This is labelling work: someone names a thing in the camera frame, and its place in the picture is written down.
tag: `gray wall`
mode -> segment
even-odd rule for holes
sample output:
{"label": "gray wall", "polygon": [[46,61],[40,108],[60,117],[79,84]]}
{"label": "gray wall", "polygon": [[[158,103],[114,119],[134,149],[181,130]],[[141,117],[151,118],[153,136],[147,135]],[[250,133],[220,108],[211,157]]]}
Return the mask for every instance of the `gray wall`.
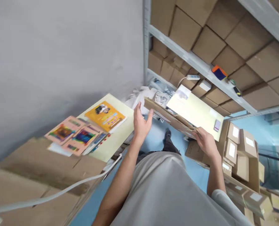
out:
{"label": "gray wall", "polygon": [[0,0],[0,159],[143,80],[142,1]]}

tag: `book stack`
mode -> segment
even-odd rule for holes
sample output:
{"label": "book stack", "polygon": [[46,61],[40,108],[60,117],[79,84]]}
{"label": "book stack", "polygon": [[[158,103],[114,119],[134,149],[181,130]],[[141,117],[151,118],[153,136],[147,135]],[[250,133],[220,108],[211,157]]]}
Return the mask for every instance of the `book stack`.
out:
{"label": "book stack", "polygon": [[45,137],[53,141],[48,149],[67,156],[89,154],[127,119],[106,101],[85,116],[89,120],[70,116],[48,132]]}

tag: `white power cable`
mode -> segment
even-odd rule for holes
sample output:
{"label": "white power cable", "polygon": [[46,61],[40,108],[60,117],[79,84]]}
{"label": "white power cable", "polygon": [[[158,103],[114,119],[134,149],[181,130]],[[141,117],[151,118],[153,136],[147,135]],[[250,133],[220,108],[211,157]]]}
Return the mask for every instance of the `white power cable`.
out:
{"label": "white power cable", "polygon": [[25,201],[25,202],[12,203],[12,204],[8,204],[8,205],[5,205],[5,206],[0,206],[0,213],[10,211],[10,210],[14,210],[14,209],[32,207],[34,205],[39,205],[39,204],[48,202],[50,200],[53,200],[53,199],[59,197],[60,195],[63,195],[64,193],[72,190],[73,188],[77,187],[80,184],[86,183],[90,180],[94,180],[94,179],[97,179],[99,177],[102,177],[102,176],[106,175],[116,165],[116,163],[120,160],[121,157],[122,157],[122,154],[119,155],[118,159],[110,166],[110,168],[108,170],[106,170],[104,173],[102,173],[100,175],[89,177],[89,178],[86,178],[84,180],[81,180],[81,181],[67,187],[66,189],[64,189],[64,190],[62,190],[62,191],[60,191],[56,194],[53,194],[51,196],[48,196],[48,197],[33,199],[33,200]]}

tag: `children's book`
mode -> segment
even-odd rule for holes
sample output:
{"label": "children's book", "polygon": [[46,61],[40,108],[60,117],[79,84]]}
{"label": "children's book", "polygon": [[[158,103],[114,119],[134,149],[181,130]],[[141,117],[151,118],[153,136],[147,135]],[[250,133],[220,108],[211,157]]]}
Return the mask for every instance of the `children's book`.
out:
{"label": "children's book", "polygon": [[86,112],[85,116],[108,133],[113,133],[127,119],[106,101]]}
{"label": "children's book", "polygon": [[80,156],[100,133],[83,126],[73,137],[63,145],[63,149]]}
{"label": "children's book", "polygon": [[69,116],[66,120],[48,132],[45,137],[59,145],[63,145],[84,125],[85,123],[81,120]]}

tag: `hand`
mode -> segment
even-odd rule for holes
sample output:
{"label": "hand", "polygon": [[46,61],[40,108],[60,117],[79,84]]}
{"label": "hand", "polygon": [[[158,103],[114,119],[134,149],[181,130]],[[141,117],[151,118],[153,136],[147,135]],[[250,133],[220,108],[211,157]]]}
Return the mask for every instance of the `hand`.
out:
{"label": "hand", "polygon": [[194,136],[200,146],[200,148],[203,150],[203,152],[210,158],[210,159],[217,159],[221,156],[218,152],[214,137],[212,134],[206,132],[202,127],[197,128],[197,131],[201,135],[201,137],[194,133]]}
{"label": "hand", "polygon": [[152,117],[153,117],[153,109],[150,110],[147,121],[143,118],[142,113],[140,111],[141,102],[137,104],[134,109],[134,139],[139,140],[140,142],[144,142],[146,136],[148,135],[151,125],[152,125]]}

